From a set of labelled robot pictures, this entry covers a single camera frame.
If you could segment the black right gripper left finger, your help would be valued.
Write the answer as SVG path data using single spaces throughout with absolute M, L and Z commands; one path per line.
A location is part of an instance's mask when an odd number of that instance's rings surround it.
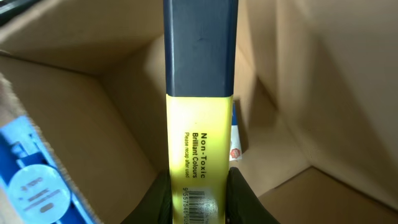
M 171 224 L 172 191 L 169 170 L 161 171 L 136 208 L 121 224 Z

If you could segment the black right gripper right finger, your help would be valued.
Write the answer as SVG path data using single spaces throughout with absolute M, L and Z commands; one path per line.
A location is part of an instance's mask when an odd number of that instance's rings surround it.
M 268 212 L 237 167 L 228 172 L 226 187 L 226 223 L 279 224 Z

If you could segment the white blue staples box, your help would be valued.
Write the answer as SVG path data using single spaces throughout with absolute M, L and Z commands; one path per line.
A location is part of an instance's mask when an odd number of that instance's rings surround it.
M 237 161 L 242 159 L 243 150 L 239 136 L 238 119 L 236 115 L 236 107 L 233 103 L 232 123 L 231 123 L 231 144 L 229 152 L 229 160 Z

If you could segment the blue hole punch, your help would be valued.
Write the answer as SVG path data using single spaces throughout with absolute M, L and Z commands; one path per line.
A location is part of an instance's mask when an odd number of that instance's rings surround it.
M 1 187 L 26 223 L 96 223 L 26 116 L 1 127 Z

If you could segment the brown cardboard box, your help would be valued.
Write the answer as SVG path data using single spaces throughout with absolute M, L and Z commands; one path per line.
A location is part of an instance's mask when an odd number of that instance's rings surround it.
M 42 1 L 1 28 L 1 122 L 30 117 L 95 220 L 168 166 L 161 1 Z M 281 223 L 397 222 L 397 2 L 239 3 L 233 161 Z

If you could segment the yellow blue highlighter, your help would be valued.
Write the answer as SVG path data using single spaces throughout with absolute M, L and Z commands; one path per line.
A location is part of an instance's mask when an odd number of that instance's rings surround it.
M 237 0 L 164 2 L 174 223 L 226 220 L 237 16 Z

